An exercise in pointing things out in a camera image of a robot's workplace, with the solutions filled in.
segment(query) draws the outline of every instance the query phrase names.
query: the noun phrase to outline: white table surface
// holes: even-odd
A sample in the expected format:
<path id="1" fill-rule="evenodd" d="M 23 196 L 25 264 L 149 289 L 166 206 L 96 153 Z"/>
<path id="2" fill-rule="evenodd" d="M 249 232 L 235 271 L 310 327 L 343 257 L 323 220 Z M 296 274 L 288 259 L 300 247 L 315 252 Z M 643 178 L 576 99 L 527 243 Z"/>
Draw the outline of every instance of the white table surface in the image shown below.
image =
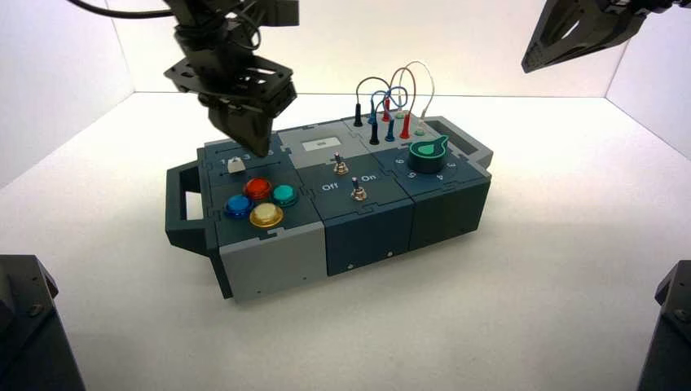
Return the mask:
<path id="1" fill-rule="evenodd" d="M 303 95 L 275 129 L 351 116 Z M 193 95 L 135 94 L 0 190 L 89 389 L 631 390 L 691 257 L 691 162 L 604 99 L 440 97 L 495 151 L 480 229 L 246 305 L 164 232 L 165 171 L 221 138 Z"/>

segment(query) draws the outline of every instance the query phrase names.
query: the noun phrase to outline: black metal frame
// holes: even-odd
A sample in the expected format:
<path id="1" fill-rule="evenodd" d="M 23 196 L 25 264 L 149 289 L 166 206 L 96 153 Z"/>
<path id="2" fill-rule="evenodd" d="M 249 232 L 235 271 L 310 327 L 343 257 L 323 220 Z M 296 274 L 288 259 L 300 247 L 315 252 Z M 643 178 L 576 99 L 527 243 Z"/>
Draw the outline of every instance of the black metal frame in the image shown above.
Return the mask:
<path id="1" fill-rule="evenodd" d="M 535 27 L 523 70 L 550 65 L 624 43 L 636 35 L 650 12 L 691 0 L 548 0 Z"/>
<path id="2" fill-rule="evenodd" d="M 0 389 L 85 389 L 41 262 L 0 255 L 0 279 Z"/>
<path id="3" fill-rule="evenodd" d="M 662 308 L 638 389 L 691 389 L 691 261 L 670 271 L 655 300 Z"/>
<path id="4" fill-rule="evenodd" d="M 178 90 L 199 94 L 216 128 L 255 155 L 266 156 L 273 118 L 297 95 L 293 71 L 253 55 L 252 36 L 261 25 L 297 25 L 298 1 L 166 2 L 178 19 L 175 39 L 185 59 L 165 75 Z M 229 19 L 229 12 L 241 17 Z"/>

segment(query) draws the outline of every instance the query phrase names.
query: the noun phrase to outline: white wall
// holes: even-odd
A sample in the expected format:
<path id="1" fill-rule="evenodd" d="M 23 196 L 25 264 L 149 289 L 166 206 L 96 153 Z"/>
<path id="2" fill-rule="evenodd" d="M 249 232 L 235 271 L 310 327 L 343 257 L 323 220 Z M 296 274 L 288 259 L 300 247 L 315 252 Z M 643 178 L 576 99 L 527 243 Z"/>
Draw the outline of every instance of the white wall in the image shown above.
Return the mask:
<path id="1" fill-rule="evenodd" d="M 2 187 L 123 100 L 132 85 L 112 22 L 64 0 L 3 0 L 0 47 Z"/>
<path id="2" fill-rule="evenodd" d="M 161 0 L 109 0 L 111 8 L 165 8 Z M 301 25 L 264 28 L 258 54 L 295 71 L 302 93 L 353 93 L 425 59 L 441 94 L 605 96 L 623 47 L 523 74 L 521 60 L 544 0 L 301 0 Z M 136 90 L 174 90 L 162 73 L 182 58 L 172 19 L 116 21 Z"/>
<path id="3" fill-rule="evenodd" d="M 691 10 L 651 15 L 629 43 L 607 98 L 691 159 Z"/>

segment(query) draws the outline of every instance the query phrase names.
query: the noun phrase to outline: blue button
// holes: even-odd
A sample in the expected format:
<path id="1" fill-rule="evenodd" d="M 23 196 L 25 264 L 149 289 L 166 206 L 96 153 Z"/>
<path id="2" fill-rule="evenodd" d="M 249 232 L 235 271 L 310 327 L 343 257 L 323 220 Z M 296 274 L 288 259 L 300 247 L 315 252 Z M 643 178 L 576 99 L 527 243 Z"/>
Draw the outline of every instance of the blue button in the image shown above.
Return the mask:
<path id="1" fill-rule="evenodd" d="M 223 212 L 228 217 L 245 218 L 252 212 L 252 208 L 254 208 L 254 202 L 249 198 L 244 195 L 234 195 L 226 202 Z"/>

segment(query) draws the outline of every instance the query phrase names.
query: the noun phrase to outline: yellow button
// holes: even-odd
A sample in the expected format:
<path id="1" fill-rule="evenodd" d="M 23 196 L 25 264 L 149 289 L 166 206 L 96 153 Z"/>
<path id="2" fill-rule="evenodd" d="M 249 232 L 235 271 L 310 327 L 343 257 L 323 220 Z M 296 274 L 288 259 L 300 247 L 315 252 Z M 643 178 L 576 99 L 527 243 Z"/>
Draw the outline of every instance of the yellow button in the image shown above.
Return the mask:
<path id="1" fill-rule="evenodd" d="M 283 220 L 283 210 L 274 204 L 257 205 L 249 214 L 249 221 L 259 228 L 271 228 Z"/>

